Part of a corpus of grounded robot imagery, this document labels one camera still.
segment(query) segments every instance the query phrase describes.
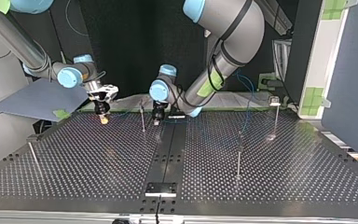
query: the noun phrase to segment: black backdrop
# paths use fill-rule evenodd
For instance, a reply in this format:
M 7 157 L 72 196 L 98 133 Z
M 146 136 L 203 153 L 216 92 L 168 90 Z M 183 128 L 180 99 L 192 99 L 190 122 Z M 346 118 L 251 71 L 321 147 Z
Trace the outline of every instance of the black backdrop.
M 108 72 L 105 83 L 119 86 L 120 98 L 148 92 L 162 63 L 178 68 L 177 83 L 185 89 L 205 67 L 207 40 L 184 15 L 184 0 L 71 0 L 66 15 L 68 1 L 56 0 L 50 11 L 38 15 L 13 14 L 53 60 L 61 59 L 60 50 L 67 58 L 93 54 L 99 70 Z M 295 23 L 298 0 L 279 2 Z M 66 16 L 78 32 L 89 35 L 74 32 Z M 274 70 L 271 41 L 278 38 L 266 23 L 260 50 L 241 69 L 255 85 L 260 73 Z M 223 90 L 246 91 L 235 77 Z
M 205 65 L 203 29 L 185 16 L 184 0 L 82 0 L 94 57 L 119 97 L 148 92 L 163 63 L 188 88 Z

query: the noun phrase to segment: blue cable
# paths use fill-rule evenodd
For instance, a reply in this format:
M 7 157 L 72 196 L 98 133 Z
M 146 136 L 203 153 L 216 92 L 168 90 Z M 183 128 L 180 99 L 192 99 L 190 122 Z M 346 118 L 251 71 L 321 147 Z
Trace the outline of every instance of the blue cable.
M 251 101 L 252 101 L 252 100 L 254 99 L 254 97 L 255 97 L 255 86 L 254 86 L 254 84 L 252 83 L 252 81 L 251 81 L 248 77 L 240 75 L 238 70 L 237 70 L 237 72 L 236 72 L 236 77 L 237 77 L 237 80 L 238 80 L 246 89 L 248 89 L 248 91 L 250 91 L 250 92 L 252 93 L 252 97 L 251 97 L 250 100 L 248 100 L 248 105 L 246 106 L 246 119 L 245 119 L 245 124 L 243 125 L 243 128 L 242 128 L 242 133 L 244 133 L 244 132 L 246 131 L 248 122 L 250 121 L 251 116 L 252 116 L 252 114 L 251 114 L 249 108 L 250 108 Z M 249 88 L 249 86 L 246 85 L 246 83 L 244 83 L 244 82 L 240 79 L 240 77 L 242 77 L 242 78 L 244 78 L 245 80 L 247 80 L 247 81 L 251 84 L 251 87 L 252 87 L 252 88 Z
M 129 114 L 131 111 L 132 111 L 132 109 L 126 111 L 126 112 L 123 113 L 123 114 L 117 114 L 117 115 L 114 115 L 114 116 L 110 116 L 110 119 L 114 119 L 114 118 L 118 118 L 118 117 L 121 117 L 121 116 L 125 116 L 125 115 Z

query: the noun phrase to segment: gray floor plate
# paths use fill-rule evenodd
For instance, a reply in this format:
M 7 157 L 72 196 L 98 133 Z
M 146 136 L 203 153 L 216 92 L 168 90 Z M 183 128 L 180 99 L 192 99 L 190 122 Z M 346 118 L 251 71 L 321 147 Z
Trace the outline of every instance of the gray floor plate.
M 145 187 L 161 179 L 178 185 L 161 214 L 358 218 L 358 162 L 293 113 L 276 128 L 273 111 L 149 120 L 142 133 L 139 114 L 74 116 L 33 143 L 40 169 L 28 147 L 0 162 L 0 209 L 154 213 Z

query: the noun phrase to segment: end effector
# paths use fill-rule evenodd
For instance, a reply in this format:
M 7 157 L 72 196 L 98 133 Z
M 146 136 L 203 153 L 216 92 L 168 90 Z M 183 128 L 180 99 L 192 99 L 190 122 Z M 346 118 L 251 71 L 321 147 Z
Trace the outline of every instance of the end effector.
M 218 37 L 213 51 L 219 43 L 221 51 L 217 55 L 212 52 L 207 68 L 186 92 L 173 84 L 176 69 L 162 65 L 150 95 L 155 101 L 169 103 L 196 117 L 222 88 L 225 79 L 258 52 L 264 35 L 264 16 L 253 0 L 186 0 L 183 10 L 193 22 Z
M 52 72 L 49 70 L 37 72 L 25 64 L 23 68 L 30 75 L 58 80 L 62 86 L 68 89 L 82 86 L 87 91 L 89 99 L 94 103 L 95 114 L 100 117 L 101 123 L 108 123 L 109 103 L 117 96 L 118 87 L 101 83 L 105 72 L 97 73 L 95 63 L 90 55 L 75 57 L 74 64 L 56 62 L 52 65 Z

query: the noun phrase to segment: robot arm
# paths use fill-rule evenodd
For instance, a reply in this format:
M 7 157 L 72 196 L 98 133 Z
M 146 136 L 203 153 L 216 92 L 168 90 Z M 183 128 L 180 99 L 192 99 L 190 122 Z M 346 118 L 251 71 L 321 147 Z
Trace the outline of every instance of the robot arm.
M 23 62 L 24 71 L 32 76 L 58 80 L 65 88 L 82 85 L 91 101 L 95 113 L 103 124 L 107 123 L 109 102 L 115 98 L 118 88 L 102 85 L 94 61 L 90 55 L 74 58 L 74 64 L 52 63 L 47 53 L 26 34 L 14 18 L 0 12 L 0 38 L 3 43 Z
M 219 37 L 221 51 L 187 92 L 173 84 L 173 72 L 163 65 L 149 93 L 155 101 L 167 102 L 196 117 L 205 102 L 221 88 L 224 79 L 256 55 L 264 36 L 264 17 L 253 0 L 186 0 L 184 12 L 193 22 Z

